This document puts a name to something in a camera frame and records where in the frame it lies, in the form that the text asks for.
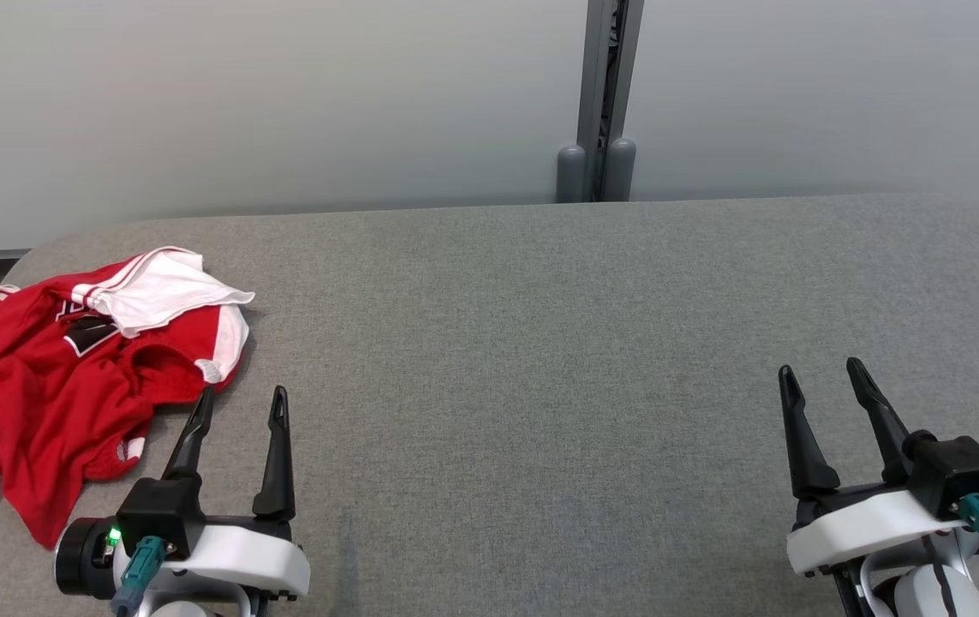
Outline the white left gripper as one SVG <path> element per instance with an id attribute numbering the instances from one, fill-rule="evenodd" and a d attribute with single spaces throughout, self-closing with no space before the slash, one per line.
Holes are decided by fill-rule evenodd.
<path id="1" fill-rule="evenodd" d="M 205 386 L 177 437 L 161 480 L 195 476 L 202 442 L 212 424 L 215 386 Z M 253 515 L 262 522 L 290 522 L 296 516 L 290 407 L 287 391 L 274 387 L 267 427 L 265 474 L 254 496 Z M 310 586 L 312 567 L 300 546 L 255 530 L 247 517 L 223 517 L 200 534 L 185 560 L 165 560 L 143 590 L 137 605 L 273 605 L 297 601 Z M 87 595 L 110 602 L 122 589 L 132 561 L 114 517 L 76 519 L 54 549 L 54 579 L 65 595 Z"/>

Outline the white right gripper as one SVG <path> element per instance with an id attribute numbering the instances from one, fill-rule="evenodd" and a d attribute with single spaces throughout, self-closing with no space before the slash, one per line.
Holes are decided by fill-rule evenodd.
<path id="1" fill-rule="evenodd" d="M 868 413 L 883 461 L 881 480 L 905 483 L 911 461 L 904 454 L 909 431 L 892 403 L 856 356 L 846 371 L 857 402 Z M 805 395 L 790 366 L 779 368 L 791 491 L 797 500 L 786 555 L 795 574 L 838 569 L 863 560 L 869 569 L 900 569 L 938 561 L 967 575 L 979 555 L 979 535 L 958 518 L 936 517 L 901 487 L 886 483 L 840 488 L 838 472 L 823 457 L 805 415 Z"/>

